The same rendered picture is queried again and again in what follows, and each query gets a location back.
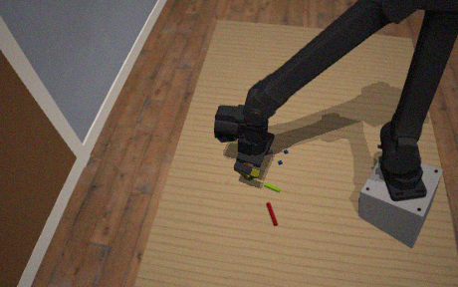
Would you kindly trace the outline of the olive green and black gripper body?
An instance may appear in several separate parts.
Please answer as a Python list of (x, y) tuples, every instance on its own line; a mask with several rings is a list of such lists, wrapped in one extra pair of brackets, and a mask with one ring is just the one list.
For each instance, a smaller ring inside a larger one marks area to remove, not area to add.
[(252, 163), (253, 166), (260, 167), (264, 156), (270, 149), (274, 137), (274, 134), (267, 133), (267, 137), (262, 142), (252, 143), (248, 141), (244, 135), (245, 140), (251, 144), (251, 155), (246, 155), (239, 152), (236, 157), (234, 169), (250, 174), (252, 171), (252, 166), (246, 165), (244, 163), (249, 162)]

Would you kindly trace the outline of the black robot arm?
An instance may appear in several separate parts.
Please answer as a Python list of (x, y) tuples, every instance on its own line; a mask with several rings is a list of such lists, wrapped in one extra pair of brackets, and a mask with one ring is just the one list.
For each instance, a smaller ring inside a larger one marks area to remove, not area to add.
[(268, 118), (294, 93), (379, 29), (399, 24), (416, 10), (425, 10), (422, 26), (396, 113), (381, 128), (377, 147), (382, 149), (380, 169), (391, 200), (425, 197), (417, 142), (458, 35), (458, 0), (357, 0), (283, 66), (257, 82), (245, 105), (219, 106), (215, 137), (221, 143), (238, 139), (238, 152), (251, 155), (245, 138), (262, 142)]

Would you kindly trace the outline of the red rod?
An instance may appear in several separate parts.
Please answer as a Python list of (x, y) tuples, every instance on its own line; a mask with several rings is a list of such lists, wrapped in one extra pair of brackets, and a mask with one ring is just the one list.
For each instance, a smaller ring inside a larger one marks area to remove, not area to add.
[(268, 210), (269, 210), (269, 213), (270, 213), (270, 216), (271, 216), (271, 219), (273, 221), (274, 226), (277, 226), (278, 223), (277, 223), (277, 220), (276, 220), (276, 217), (275, 217), (275, 214), (273, 212), (273, 209), (272, 209), (272, 206), (271, 206), (270, 202), (267, 202), (266, 205), (268, 207)]

